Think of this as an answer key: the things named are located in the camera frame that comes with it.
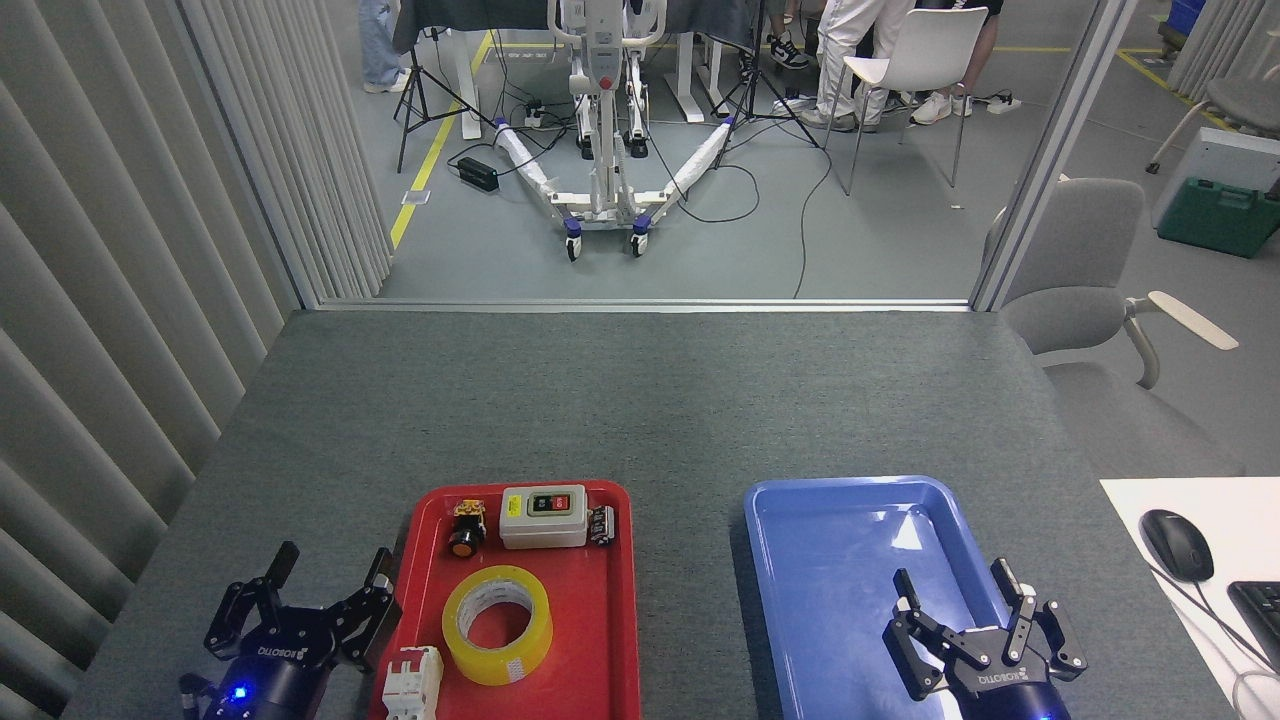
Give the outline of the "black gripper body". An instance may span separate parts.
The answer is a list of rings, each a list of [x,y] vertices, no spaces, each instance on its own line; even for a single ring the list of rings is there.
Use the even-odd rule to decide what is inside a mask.
[[[1048,664],[1032,648],[1007,661],[1004,629],[961,633],[943,652],[943,673],[964,719],[1069,719],[1050,682]]]
[[[337,665],[337,643],[320,630],[255,630],[205,711],[206,719],[312,719]]]

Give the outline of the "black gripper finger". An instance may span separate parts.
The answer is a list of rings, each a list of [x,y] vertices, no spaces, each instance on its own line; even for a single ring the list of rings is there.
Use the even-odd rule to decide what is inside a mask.
[[[348,664],[361,673],[378,667],[402,615],[394,579],[394,555],[380,547],[361,588],[323,610],[323,625],[332,644],[325,665]]]
[[[957,664],[975,670],[991,666],[991,656],[978,650],[977,643],[965,641],[959,632],[922,610],[908,569],[895,571],[893,587],[899,600],[882,639],[911,700],[923,701],[945,689],[943,678]]]
[[[1006,626],[1007,638],[1001,659],[1007,664],[1027,661],[1030,653],[1027,642],[1033,626],[1044,635],[1051,655],[1044,660],[1048,675],[1064,682],[1074,682],[1087,669],[1088,662],[1076,643],[1069,618],[1059,601],[1039,601],[1030,585],[1020,583],[1006,559],[996,559],[991,574],[1005,602],[1011,610]]]
[[[292,541],[284,541],[268,570],[250,582],[230,583],[205,637],[205,648],[216,659],[233,659],[241,653],[244,623],[251,610],[259,615],[255,630],[279,632],[282,610],[279,589],[292,573],[300,550]]]

